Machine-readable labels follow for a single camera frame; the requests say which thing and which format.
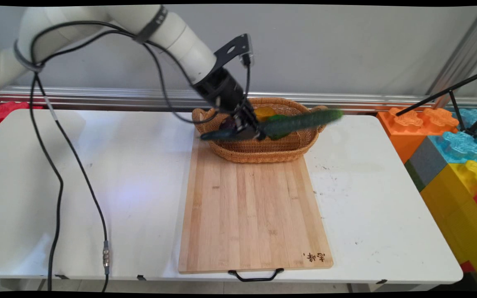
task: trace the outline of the yellow toy block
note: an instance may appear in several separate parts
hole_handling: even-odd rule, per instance
[[[436,223],[437,226],[439,226],[439,229],[441,230],[441,233],[443,234],[446,243],[448,243],[450,250],[452,251],[452,253],[454,253],[454,257],[456,257],[456,260],[458,260],[458,263],[463,264],[464,262],[467,262],[469,258],[463,252],[461,245],[458,243],[458,240],[456,240],[456,237],[452,233],[452,230],[448,226],[447,222],[443,219],[443,221],[436,221]]]
[[[437,214],[445,219],[473,198],[451,165],[447,164],[421,192],[434,219]]]
[[[432,214],[432,217],[436,221],[439,230],[441,230],[441,234],[443,234],[443,237],[448,243],[450,250],[452,251],[452,253],[454,253],[456,260],[458,260],[458,263],[462,264],[464,262],[467,262],[469,259],[461,250],[461,247],[456,238],[454,238],[454,234],[452,234],[452,231],[448,227],[445,218],[442,217],[441,213],[439,213],[439,209],[437,207],[437,202],[439,201],[439,198],[435,198],[434,196],[432,196],[431,188],[429,189],[428,187],[424,188],[421,191],[421,197],[426,203],[426,207],[428,207],[428,210]]]
[[[477,204],[470,200],[446,219],[454,238],[477,272]]]
[[[465,164],[451,163],[450,167],[465,185],[469,193],[477,195],[477,162],[469,160]]]

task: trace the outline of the cucumber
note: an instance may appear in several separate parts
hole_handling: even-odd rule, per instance
[[[341,110],[328,109],[302,115],[280,117],[277,120],[270,120],[259,125],[266,135],[273,139],[273,137],[289,134],[297,130],[306,130],[307,128],[325,125],[340,119],[342,115]]]

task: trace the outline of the black mounting bracket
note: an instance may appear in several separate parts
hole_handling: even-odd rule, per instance
[[[208,76],[214,73],[216,70],[219,70],[236,56],[240,56],[241,62],[244,64],[242,61],[242,56],[248,55],[250,57],[251,64],[253,65],[253,52],[251,50],[250,35],[242,34],[235,37],[223,47],[218,49],[214,55],[216,56],[216,63],[214,63],[212,70],[207,74]]]

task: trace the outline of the black cable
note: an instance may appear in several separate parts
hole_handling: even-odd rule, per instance
[[[36,74],[36,81],[38,82],[38,86],[40,87],[40,91],[43,96],[47,96],[45,94],[45,91],[43,90],[43,86],[40,81],[40,77],[38,77],[38,74]],[[73,152],[73,155],[76,158],[76,161],[78,162],[78,166],[80,167],[80,170],[82,171],[82,174],[84,175],[84,178],[86,179],[87,187],[89,188],[89,192],[91,192],[91,197],[93,198],[93,201],[95,202],[95,206],[97,207],[97,211],[99,211],[99,215],[101,217],[101,222],[102,222],[102,230],[104,232],[104,241],[108,241],[108,234],[106,232],[106,222],[104,221],[104,215],[102,215],[102,210],[101,206],[99,206],[99,202],[97,202],[97,198],[95,197],[95,192],[93,191],[93,187],[91,187],[91,183],[89,181],[89,178],[87,177],[86,170],[84,170],[84,166],[82,166],[82,162],[80,161],[80,158],[78,157],[78,154],[76,153],[76,150],[74,146],[71,143],[70,138],[68,138],[66,132],[64,131],[64,128],[60,125],[60,121],[58,119],[55,119],[56,126],[58,126],[58,129],[60,132],[64,135],[64,138],[66,139],[67,143],[69,144],[71,151]]]
[[[38,142],[40,143],[40,147],[43,151],[43,154],[45,154],[45,157],[47,158],[47,161],[49,161],[49,164],[51,165],[51,168],[55,172],[56,177],[58,178],[58,181],[60,181],[60,189],[58,191],[58,200],[56,202],[56,228],[55,228],[55,237],[53,238],[53,243],[51,245],[51,251],[49,252],[49,265],[47,269],[47,290],[51,291],[53,289],[53,257],[55,256],[55,249],[56,249],[56,243],[58,242],[58,236],[60,234],[60,204],[62,200],[62,191],[64,189],[64,180],[62,179],[60,173],[58,172],[55,164],[51,160],[51,157],[49,156],[49,153],[45,149],[45,145],[43,144],[43,141],[40,136],[40,132],[38,131],[38,126],[36,125],[36,120],[34,119],[34,113],[33,113],[33,108],[32,108],[32,103],[33,103],[33,96],[34,96],[34,85],[36,84],[36,79],[38,79],[38,74],[34,74],[34,78],[32,79],[32,85],[31,85],[31,95],[30,95],[30,100],[29,100],[29,113],[31,116],[31,121],[32,121],[32,126],[34,127],[34,132],[36,133],[36,137],[38,138]]]
[[[103,25],[103,26],[107,26],[107,27],[110,27],[110,28],[114,28],[115,30],[109,30],[109,31],[105,31],[105,32],[102,32],[101,34],[95,36],[94,38],[88,40],[87,42],[85,43],[82,43],[81,45],[79,46],[76,46],[76,47],[73,47],[71,49],[67,49],[65,51],[61,51],[61,52],[58,52],[58,53],[55,53],[55,54],[52,54],[50,55],[49,57],[45,58],[44,60],[42,60],[42,62],[40,63],[40,65],[45,65],[45,63],[49,60],[51,60],[52,58],[56,57],[56,56],[59,56],[59,55],[63,55],[65,53],[71,53],[72,51],[76,51],[78,49],[81,49],[87,45],[89,45],[90,43],[92,43],[93,41],[103,37],[103,36],[106,36],[108,34],[121,34],[121,35],[125,35],[125,36],[129,36],[131,38],[134,38],[135,37],[135,34],[131,34],[130,32],[127,32],[126,30],[124,30],[123,28],[121,27],[118,27],[118,26],[115,26],[115,25],[112,25],[110,23],[105,23],[105,22],[99,22],[99,21],[74,21],[74,22],[67,22],[67,23],[61,23],[61,24],[58,24],[58,25],[55,25],[55,26],[52,26],[50,28],[47,28],[45,30],[42,30],[40,33],[38,33],[34,39],[32,40],[32,43],[31,43],[31,60],[32,60],[32,64],[36,64],[36,59],[35,59],[35,54],[34,54],[34,45],[36,44],[36,42],[38,41],[38,39],[43,36],[44,34],[47,34],[48,32],[51,32],[52,30],[55,30],[55,29],[58,29],[58,28],[63,28],[63,27],[67,27],[67,26],[72,26],[72,25]],[[187,75],[187,72],[185,71],[185,69],[183,68],[183,66],[180,64],[180,62],[178,61],[178,59],[176,59],[176,57],[174,57],[174,55],[172,55],[172,53],[170,53],[167,49],[165,49],[164,47],[161,47],[160,45],[158,45],[157,43],[153,43],[151,41],[148,41],[147,42],[149,45],[152,45],[152,46],[155,46],[159,49],[161,49],[162,51],[164,51],[169,57],[171,57],[174,62],[178,65],[178,67],[180,68],[182,74],[184,75],[185,79],[187,80],[187,82],[189,83],[189,86],[191,86],[192,88],[195,88],[193,86],[193,84],[191,83],[190,79],[189,79],[189,76]],[[160,75],[160,79],[163,81],[163,75],[161,74]],[[214,113],[214,115],[206,120],[202,120],[202,121],[191,121],[191,120],[188,120],[188,119],[185,119],[183,117],[181,117],[178,113],[176,113],[174,111],[174,107],[172,107],[172,104],[170,103],[170,100],[166,94],[166,92],[164,91],[163,92],[164,94],[164,100],[165,100],[165,103],[167,104],[167,107],[169,107],[169,109],[171,110],[171,113],[173,113],[178,119],[180,119],[181,121],[184,121],[184,122],[187,122],[187,123],[192,123],[192,124],[204,124],[204,123],[207,123],[211,120],[214,119],[214,117],[216,117],[218,115],[218,111],[216,113]]]
[[[104,286],[102,287],[102,293],[106,291],[106,287],[108,286],[108,274],[106,274],[106,279],[104,280]]]
[[[201,121],[191,121],[191,120],[187,120],[185,119],[184,117],[181,117],[178,113],[176,113],[174,110],[173,110],[173,107],[169,101],[169,97],[167,96],[167,91],[166,91],[166,87],[165,87],[165,79],[163,79],[163,72],[161,71],[161,64],[159,63],[159,61],[157,60],[157,56],[156,54],[146,45],[146,44],[143,44],[143,47],[150,53],[150,55],[152,56],[152,58],[154,59],[154,62],[156,63],[156,67],[157,67],[157,73],[159,74],[159,82],[161,83],[161,91],[163,92],[163,97],[165,98],[165,103],[167,104],[167,106],[169,107],[169,109],[171,110],[171,112],[174,114],[174,116],[176,116],[176,118],[180,119],[181,121],[185,121],[185,122],[188,122],[188,123],[193,123],[193,124],[204,124],[204,123],[207,123],[211,120],[213,120],[217,115],[218,115],[218,112],[214,113],[211,117],[205,119],[205,120],[201,120]]]
[[[45,30],[43,30],[42,32],[38,33],[32,43],[31,43],[31,48],[30,48],[30,51],[31,51],[31,60],[32,60],[32,64],[36,64],[36,59],[34,58],[34,45],[36,44],[37,40],[43,36],[44,34],[48,33],[48,32],[51,32],[52,30],[55,30],[55,29],[58,29],[58,28],[62,28],[62,27],[65,27],[65,26],[71,26],[71,25],[84,25],[84,24],[90,24],[90,25],[103,25],[103,26],[107,26],[107,27],[110,27],[110,28],[114,28],[115,30],[108,30],[108,31],[105,31],[105,32],[102,32],[101,34],[98,34],[97,36],[91,38],[90,40],[82,43],[81,45],[79,46],[76,46],[76,47],[73,47],[73,48],[70,48],[70,49],[67,49],[67,50],[64,50],[64,51],[60,51],[58,53],[55,53],[55,54],[52,54],[50,56],[48,56],[47,58],[45,58],[44,60],[41,61],[41,65],[45,65],[45,63],[51,59],[53,59],[54,57],[57,57],[57,56],[60,56],[60,55],[63,55],[65,53],[71,53],[73,51],[76,51],[78,49],[81,49],[87,45],[89,45],[90,43],[92,43],[93,41],[95,40],[98,40],[99,38],[103,37],[103,36],[106,36],[108,34],[121,34],[121,35],[124,35],[124,36],[129,36],[131,38],[134,38],[135,35],[134,34],[131,34],[130,32],[127,32],[126,30],[124,30],[123,28],[121,27],[118,27],[116,25],[112,25],[110,23],[105,23],[105,22],[98,22],[98,21],[75,21],[75,22],[67,22],[67,23],[61,23],[61,24],[58,24],[58,25],[55,25],[55,26],[52,26],[50,28],[47,28]],[[185,71],[185,69],[183,68],[183,66],[180,64],[180,62],[178,61],[178,59],[176,59],[176,57],[174,57],[174,55],[172,55],[167,49],[165,49],[164,47],[158,45],[157,43],[153,43],[151,41],[147,41],[146,42],[147,44],[149,45],[152,45],[154,47],[157,47],[158,49],[161,49],[162,51],[164,51],[169,57],[171,57],[174,62],[178,65],[178,67],[180,68],[182,74],[184,75],[184,77],[187,79],[187,82],[189,83],[189,85],[192,87],[192,88],[195,88],[193,86],[193,84],[191,83],[190,79],[189,79],[189,76],[187,75],[187,72]],[[216,111],[216,113],[214,113],[214,115],[212,115],[212,117],[206,119],[206,120],[203,120],[203,121],[191,121],[191,120],[187,120],[183,117],[181,117],[178,113],[176,113],[174,111],[174,108],[172,107],[172,104],[170,103],[169,101],[169,98],[167,96],[167,93],[166,93],[166,87],[165,87],[165,80],[164,80],[164,77],[163,77],[163,72],[161,70],[161,64],[159,63],[159,61],[157,60],[157,57],[155,55],[155,53],[145,44],[143,44],[144,48],[151,54],[152,58],[154,59],[154,62],[156,63],[156,66],[157,66],[157,69],[158,69],[158,72],[159,72],[159,81],[161,83],[161,90],[163,91],[163,96],[164,96],[164,99],[165,99],[165,102],[167,104],[167,106],[170,108],[171,112],[180,120],[182,121],[185,121],[185,122],[188,122],[188,123],[193,123],[193,124],[203,124],[203,123],[207,123],[211,120],[214,119],[214,117],[217,116],[218,114],[218,111]],[[248,64],[246,66],[247,68],[247,79],[246,79],[246,92],[244,94],[244,97],[243,97],[243,100],[240,104],[239,107],[237,107],[234,111],[232,111],[231,113],[236,113],[236,111],[242,109],[244,107],[244,105],[246,104],[247,102],[247,98],[248,98],[248,92],[249,92],[249,88],[250,88],[250,65]],[[45,93],[45,90],[43,89],[43,86],[41,84],[41,81],[40,81],[40,78],[38,77],[38,73],[34,73],[34,78],[33,78],[33,81],[32,81],[32,86],[31,86],[31,94],[30,94],[30,115],[31,115],[31,120],[32,120],[32,123],[33,123],[33,126],[34,126],[34,130],[36,132],[36,137],[38,137],[38,141],[40,142],[40,146],[42,147],[42,151],[43,153],[45,154],[47,160],[49,161],[49,164],[51,165],[51,168],[53,168],[53,171],[55,171],[55,174],[57,175],[59,181],[60,181],[60,189],[59,189],[59,194],[58,194],[58,200],[57,200],[57,217],[56,217],[56,229],[55,229],[55,237],[54,237],[54,240],[53,240],[53,244],[51,245],[51,252],[50,252],[50,255],[49,255],[49,266],[48,266],[48,280],[47,280],[47,288],[48,288],[48,291],[51,291],[52,290],[52,273],[53,273],[53,257],[54,257],[54,252],[55,252],[55,248],[56,248],[56,245],[57,245],[57,242],[58,242],[58,236],[59,236],[59,230],[60,230],[60,204],[61,204],[61,194],[62,194],[62,191],[63,191],[63,185],[64,185],[64,182],[63,182],[63,179],[62,177],[60,176],[57,168],[55,167],[55,165],[53,164],[53,161],[51,160],[51,157],[49,156],[49,153],[47,152],[47,150],[45,149],[44,145],[43,145],[43,141],[41,139],[41,136],[38,132],[38,127],[36,126],[36,121],[34,119],[34,114],[32,113],[32,104],[33,104],[33,97],[34,97],[34,85],[36,84],[36,82],[38,82],[38,86],[40,87],[40,91],[42,92],[42,95],[43,96],[46,96],[46,93]],[[102,214],[102,211],[101,211],[101,208],[100,208],[100,205],[95,197],[95,193],[93,191],[93,188],[91,187],[91,183],[89,181],[89,178],[87,177],[87,174],[85,172],[85,169],[84,167],[82,166],[82,163],[80,161],[80,158],[78,157],[78,154],[74,148],[74,146],[72,145],[70,139],[68,138],[67,134],[65,133],[63,127],[61,126],[60,122],[58,121],[58,119],[55,119],[55,123],[56,125],[58,126],[58,129],[60,130],[60,132],[64,135],[64,138],[66,139],[67,143],[69,144],[77,162],[78,162],[78,165],[80,166],[81,168],[81,171],[82,171],[82,174],[84,175],[85,177],[85,180],[86,180],[86,183],[89,187],[89,191],[91,192],[91,195],[93,197],[93,200],[95,202],[95,206],[97,207],[97,210],[99,212],[99,215],[101,217],[101,222],[102,222],[102,226],[103,226],[103,229],[104,229],[104,242],[106,243],[108,241],[108,234],[106,232],[106,223],[104,221],[104,216]],[[106,275],[106,278],[105,278],[105,281],[104,281],[104,287],[102,288],[102,292],[104,292],[106,290],[106,287],[108,286],[108,273],[105,273]]]

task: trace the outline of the black metal handle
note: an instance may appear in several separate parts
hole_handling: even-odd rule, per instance
[[[247,281],[273,281],[273,279],[275,279],[275,277],[283,271],[284,271],[283,268],[277,268],[277,269],[275,269],[275,272],[273,272],[273,275],[271,277],[268,277],[268,278],[265,278],[265,279],[243,279],[237,273],[237,270],[229,270],[227,273],[236,276],[237,279],[239,279],[239,281],[247,282]]]

